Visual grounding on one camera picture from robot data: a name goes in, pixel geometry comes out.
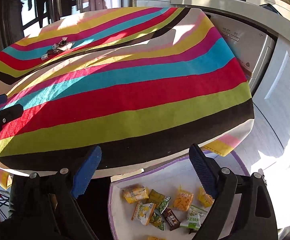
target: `appliance button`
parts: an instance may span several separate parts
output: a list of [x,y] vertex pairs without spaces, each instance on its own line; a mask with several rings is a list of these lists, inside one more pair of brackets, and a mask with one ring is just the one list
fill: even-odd
[[230,38],[233,39],[233,40],[235,40],[235,41],[239,41],[239,38],[238,37],[236,37],[234,35],[231,35],[231,34],[230,34]]
[[225,37],[229,37],[229,33],[222,31],[222,35],[224,35]]

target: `dark brown stripe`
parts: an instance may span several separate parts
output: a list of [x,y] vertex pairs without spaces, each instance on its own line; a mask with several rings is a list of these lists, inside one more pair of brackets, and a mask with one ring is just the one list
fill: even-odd
[[[166,157],[202,143],[254,119],[252,99],[216,114],[160,132],[102,143],[98,169],[116,168]],[[18,170],[58,171],[81,163],[91,147],[0,157],[0,167]]]
[[188,14],[189,10],[190,10],[190,8],[184,8],[180,12],[180,14],[178,14],[170,23],[165,25],[163,28],[161,28],[159,30],[156,30],[153,33],[149,33],[149,34],[144,35],[142,37],[133,39],[131,41],[126,41],[126,42],[123,42],[123,43],[118,43],[118,44],[115,44],[115,45],[112,45],[112,46],[103,47],[103,48],[91,49],[91,50],[79,52],[79,53],[76,53],[74,55],[70,55],[70,56],[67,56],[67,57],[62,57],[62,58],[60,58],[58,60],[50,62],[47,65],[44,65],[42,67],[38,67],[36,69],[33,69],[33,70],[27,72],[26,74],[20,76],[20,77],[13,77],[13,76],[11,76],[9,74],[0,72],[0,81],[4,82],[5,84],[12,85],[15,82],[17,82],[18,80],[21,80],[22,78],[26,77],[27,75],[29,75],[29,74],[37,71],[37,70],[40,70],[42,68],[45,68],[47,66],[50,66],[50,65],[58,63],[58,62],[62,62],[62,61],[66,60],[66,59],[69,59],[69,58],[73,58],[73,57],[76,57],[76,56],[89,54],[89,53],[93,53],[93,52],[97,52],[97,51],[104,51],[104,50],[107,50],[107,49],[116,49],[116,48],[121,48],[121,47],[125,47],[125,46],[131,46],[131,45],[135,45],[135,44],[138,44],[138,43],[141,43],[141,42],[144,42],[144,41],[148,41],[148,40],[153,39],[153,38],[157,38],[159,36],[164,35],[169,30],[171,30],[174,26],[176,26]]

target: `white appliance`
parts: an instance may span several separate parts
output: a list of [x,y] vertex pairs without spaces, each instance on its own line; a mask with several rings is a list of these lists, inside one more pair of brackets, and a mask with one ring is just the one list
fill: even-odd
[[246,74],[252,95],[271,60],[275,40],[266,33],[238,20],[205,12],[219,30]]

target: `green snack package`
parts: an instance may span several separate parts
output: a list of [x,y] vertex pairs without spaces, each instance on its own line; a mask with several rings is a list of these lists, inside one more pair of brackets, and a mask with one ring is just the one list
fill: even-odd
[[166,230],[166,223],[161,219],[161,216],[155,212],[152,214],[149,223],[162,231]]
[[147,203],[155,203],[159,213],[162,214],[165,208],[168,206],[170,199],[171,197],[160,194],[152,189],[149,193],[149,199],[147,200]]
[[188,209],[187,219],[180,223],[183,228],[200,228],[200,215],[206,214],[207,212],[199,207],[191,205]]

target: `purple edge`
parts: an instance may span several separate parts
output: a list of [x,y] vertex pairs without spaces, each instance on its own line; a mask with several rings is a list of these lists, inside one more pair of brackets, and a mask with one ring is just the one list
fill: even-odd
[[[207,151],[204,151],[205,154],[207,153],[211,153],[211,151],[207,150]],[[241,169],[243,170],[244,174],[246,176],[250,176],[246,166],[244,165],[243,161],[240,159],[240,157],[237,155],[237,153],[233,150],[231,151],[231,154],[232,156],[235,158],[235,160],[238,162],[238,164],[240,165]],[[121,179],[121,180],[118,180],[118,181],[115,181],[113,183],[110,184],[110,187],[109,187],[109,198],[108,198],[108,215],[109,215],[109,225],[110,225],[110,229],[112,231],[112,235],[114,237],[115,240],[118,240],[118,237],[117,237],[117,234],[116,234],[116,230],[115,230],[115,226],[114,226],[114,220],[113,220],[113,214],[112,214],[112,209],[110,208],[111,207],[111,204],[112,204],[112,195],[113,195],[113,186],[120,183],[120,182],[124,182],[124,181],[128,181],[128,180],[131,180],[131,179],[136,179],[136,178],[139,178],[139,177],[143,177],[145,175],[148,175],[148,174],[152,174],[156,171],[160,171],[176,162],[179,162],[179,161],[182,161],[182,160],[185,160],[185,159],[188,159],[189,156],[184,156],[184,157],[181,157],[179,159],[176,159],[176,160],[173,160],[172,162],[170,163],[167,163],[163,166],[160,166],[158,168],[155,168],[151,171],[147,171],[147,172],[143,172],[141,174],[137,174],[137,175],[134,175],[134,176],[131,176],[131,177],[128,177],[128,178],[125,178],[125,179]]]

